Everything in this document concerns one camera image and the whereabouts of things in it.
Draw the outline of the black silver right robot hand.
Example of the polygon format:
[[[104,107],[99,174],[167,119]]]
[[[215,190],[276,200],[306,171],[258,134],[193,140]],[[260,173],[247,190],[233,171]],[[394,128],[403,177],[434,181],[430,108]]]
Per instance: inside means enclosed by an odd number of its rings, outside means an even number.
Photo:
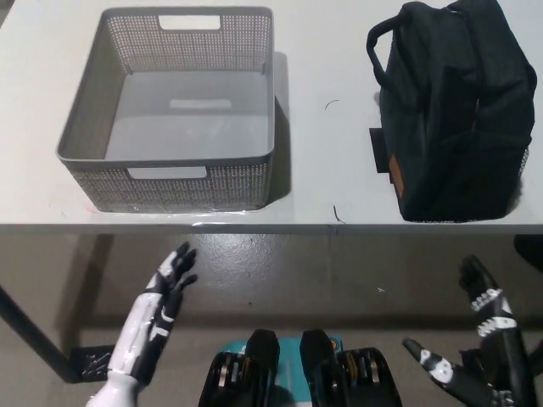
[[[459,267],[460,287],[476,317],[479,348],[458,365],[412,338],[402,345],[441,390],[466,406],[537,406],[535,373],[503,289],[474,255]]]

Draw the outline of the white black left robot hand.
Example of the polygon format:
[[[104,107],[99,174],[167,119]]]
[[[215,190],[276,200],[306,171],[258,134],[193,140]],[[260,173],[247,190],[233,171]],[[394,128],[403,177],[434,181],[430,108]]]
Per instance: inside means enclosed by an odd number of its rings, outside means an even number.
[[[195,261],[196,250],[187,242],[162,261],[132,305],[109,371],[149,385],[182,307],[183,291],[198,279],[190,272]]]

